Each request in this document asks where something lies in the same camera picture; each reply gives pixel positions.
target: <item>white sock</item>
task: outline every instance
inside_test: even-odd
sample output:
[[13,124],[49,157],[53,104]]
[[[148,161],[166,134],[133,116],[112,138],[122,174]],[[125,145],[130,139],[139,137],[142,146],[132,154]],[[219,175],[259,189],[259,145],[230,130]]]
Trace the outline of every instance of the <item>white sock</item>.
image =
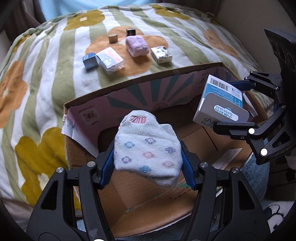
[[169,124],[154,115],[134,110],[124,117],[114,142],[114,165],[164,188],[177,184],[182,168],[181,144]]

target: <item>white box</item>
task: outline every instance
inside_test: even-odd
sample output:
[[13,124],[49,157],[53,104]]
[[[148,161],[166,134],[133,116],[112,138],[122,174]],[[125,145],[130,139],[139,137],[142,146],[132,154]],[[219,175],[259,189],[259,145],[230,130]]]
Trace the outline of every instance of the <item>white box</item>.
[[247,122],[249,112],[242,108],[242,92],[209,75],[193,121],[213,128],[217,122]]
[[165,46],[151,48],[151,55],[158,64],[171,62],[173,60],[173,56],[169,53]]

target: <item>bed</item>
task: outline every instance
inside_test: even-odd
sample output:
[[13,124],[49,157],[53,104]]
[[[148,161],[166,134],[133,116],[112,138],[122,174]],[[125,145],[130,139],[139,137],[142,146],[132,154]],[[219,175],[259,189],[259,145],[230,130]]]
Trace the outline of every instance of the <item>bed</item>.
[[[135,28],[150,48],[165,46],[172,64],[157,65],[150,56],[133,59],[125,48],[128,28]],[[118,34],[112,48],[124,58],[125,68],[112,75],[101,69],[86,72],[82,57],[109,47],[112,33]],[[53,171],[68,167],[61,134],[64,103],[139,76],[215,62],[227,65],[237,79],[260,71],[212,14],[175,4],[80,10],[26,30],[0,67],[1,198],[26,206],[30,216]],[[255,95],[266,109],[272,105],[267,97]],[[24,229],[26,220],[19,222]]]

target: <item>pink towel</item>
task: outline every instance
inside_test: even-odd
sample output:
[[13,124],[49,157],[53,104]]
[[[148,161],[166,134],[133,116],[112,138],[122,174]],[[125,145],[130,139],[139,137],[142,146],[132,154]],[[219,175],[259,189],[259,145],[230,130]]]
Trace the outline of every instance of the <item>pink towel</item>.
[[142,36],[128,36],[126,37],[126,49],[132,57],[147,55],[149,47]]

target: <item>blue label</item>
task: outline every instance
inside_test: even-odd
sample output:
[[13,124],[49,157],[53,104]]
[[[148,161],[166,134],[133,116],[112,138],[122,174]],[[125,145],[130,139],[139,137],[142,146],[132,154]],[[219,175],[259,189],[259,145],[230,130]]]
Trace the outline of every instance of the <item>blue label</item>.
[[203,94],[203,98],[205,98],[205,96],[208,93],[214,93],[215,95],[218,95],[218,96],[222,97],[223,99],[228,100],[229,102],[231,102],[239,107],[242,107],[242,101],[239,98],[227,93],[226,91],[219,89],[218,87],[216,87],[214,85],[210,85],[210,84],[206,85],[205,92]]

